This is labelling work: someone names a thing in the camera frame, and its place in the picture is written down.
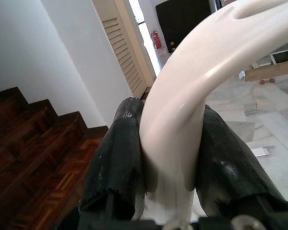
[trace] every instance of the red fire extinguisher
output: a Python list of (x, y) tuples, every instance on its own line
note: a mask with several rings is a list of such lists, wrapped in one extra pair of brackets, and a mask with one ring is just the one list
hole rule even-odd
[(154, 48), (160, 49), (162, 47), (162, 45), (161, 45), (161, 41), (160, 41), (160, 38), (159, 38), (157, 31), (154, 30), (150, 36), (152, 37)]

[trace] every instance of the white plastic handle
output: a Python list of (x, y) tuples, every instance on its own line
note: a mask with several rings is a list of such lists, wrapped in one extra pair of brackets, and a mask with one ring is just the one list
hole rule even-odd
[[(286, 42), (288, 0), (238, 0), (194, 28), (170, 57), (146, 100), (140, 138), (159, 171), (158, 185), (165, 178), (170, 184), (184, 181), (185, 188), (173, 193), (175, 199), (186, 196), (182, 190), (195, 180), (206, 96)], [(167, 209), (167, 199), (155, 202)], [(184, 207), (174, 209), (181, 212)], [(178, 216), (189, 218), (185, 212)]]

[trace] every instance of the stair step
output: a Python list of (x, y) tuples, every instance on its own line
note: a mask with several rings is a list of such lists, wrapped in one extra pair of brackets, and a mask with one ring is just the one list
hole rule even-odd
[(83, 140), (68, 153), (40, 193), (18, 213), (8, 229), (50, 229), (70, 211), (65, 207), (75, 207), (82, 196), (86, 173), (98, 144), (95, 139)]
[(0, 223), (8, 223), (50, 178), (66, 153), (82, 138), (77, 121), (57, 125), (0, 173)]
[(0, 128), (15, 119), (22, 111), (22, 104), (17, 96), (0, 101)]
[(36, 141), (49, 127), (53, 120), (49, 118), (47, 109), (27, 113), (17, 119), (11, 129), (0, 130), (0, 159), (14, 159), (25, 148)]

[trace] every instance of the white wall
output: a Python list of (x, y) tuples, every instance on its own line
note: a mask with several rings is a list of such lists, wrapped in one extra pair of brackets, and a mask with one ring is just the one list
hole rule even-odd
[(42, 0), (100, 114), (110, 125), (132, 93), (90, 0)]
[(167, 0), (138, 0), (141, 10), (144, 15), (144, 20), (147, 25), (148, 31), (151, 34), (154, 30), (156, 30), (159, 34), (161, 43), (164, 47), (166, 47), (164, 35), (162, 33), (157, 13), (156, 13), (156, 5), (159, 5)]
[(106, 124), (39, 0), (0, 0), (0, 90), (14, 86), (58, 115), (79, 110), (89, 127)]

